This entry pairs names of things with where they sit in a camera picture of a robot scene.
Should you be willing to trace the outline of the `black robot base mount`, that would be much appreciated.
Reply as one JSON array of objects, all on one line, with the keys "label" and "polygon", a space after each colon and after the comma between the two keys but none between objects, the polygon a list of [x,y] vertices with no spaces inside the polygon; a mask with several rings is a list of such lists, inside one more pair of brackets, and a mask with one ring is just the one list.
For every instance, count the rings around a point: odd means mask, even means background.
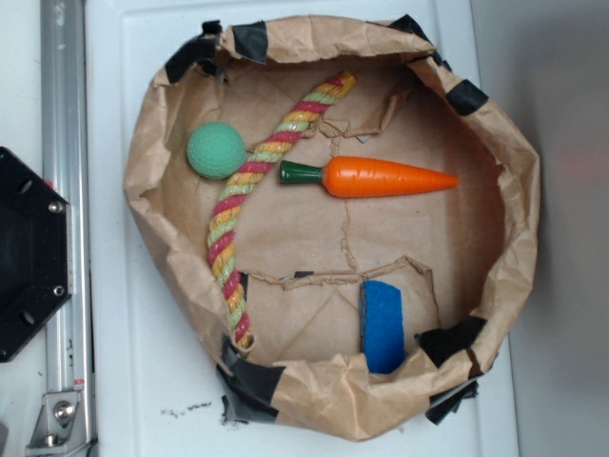
[{"label": "black robot base mount", "polygon": [[71,296],[69,203],[1,148],[1,361],[8,363]]}]

